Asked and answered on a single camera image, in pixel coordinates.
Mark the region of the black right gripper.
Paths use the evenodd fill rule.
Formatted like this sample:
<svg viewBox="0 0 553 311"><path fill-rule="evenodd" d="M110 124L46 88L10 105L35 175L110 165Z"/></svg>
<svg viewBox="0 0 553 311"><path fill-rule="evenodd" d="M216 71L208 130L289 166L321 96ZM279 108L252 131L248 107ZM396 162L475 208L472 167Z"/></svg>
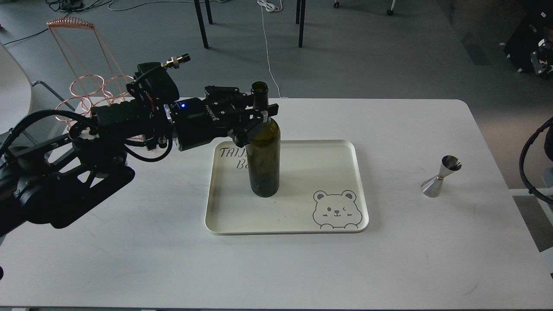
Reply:
<svg viewBox="0 0 553 311"><path fill-rule="evenodd" d="M540 77L552 77L553 75L553 44L552 41L542 39L538 48L531 52L531 65L533 71Z"/></svg>

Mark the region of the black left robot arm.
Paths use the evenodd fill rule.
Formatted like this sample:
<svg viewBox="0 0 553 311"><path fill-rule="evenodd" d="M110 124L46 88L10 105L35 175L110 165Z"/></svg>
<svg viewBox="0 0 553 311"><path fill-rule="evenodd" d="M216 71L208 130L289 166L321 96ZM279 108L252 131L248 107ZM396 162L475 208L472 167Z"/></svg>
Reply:
<svg viewBox="0 0 553 311"><path fill-rule="evenodd" d="M253 83L250 94L206 86L203 100L180 100L167 69L189 60L184 54L140 63L126 86L132 100L94 106L89 117L41 110L12 128L1 146L1 235L25 222L69 226L133 180L128 156L158 162L174 144L183 151L219 137L244 147L260 134L263 121L278 114L263 82ZM34 147L12 146L24 130L49 116L68 118L73 125Z"/></svg>

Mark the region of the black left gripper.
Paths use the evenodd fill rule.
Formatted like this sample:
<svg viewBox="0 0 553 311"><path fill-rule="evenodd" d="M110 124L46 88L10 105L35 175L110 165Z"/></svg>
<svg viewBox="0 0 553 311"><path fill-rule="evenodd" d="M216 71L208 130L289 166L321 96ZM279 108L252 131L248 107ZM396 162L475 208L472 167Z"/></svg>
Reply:
<svg viewBox="0 0 553 311"><path fill-rule="evenodd" d="M206 86L203 100L194 97L174 102L171 119L178 150L200 147L219 137L230 137L237 147L245 147L279 110L278 104L267 108L253 105L253 95L227 86Z"/></svg>

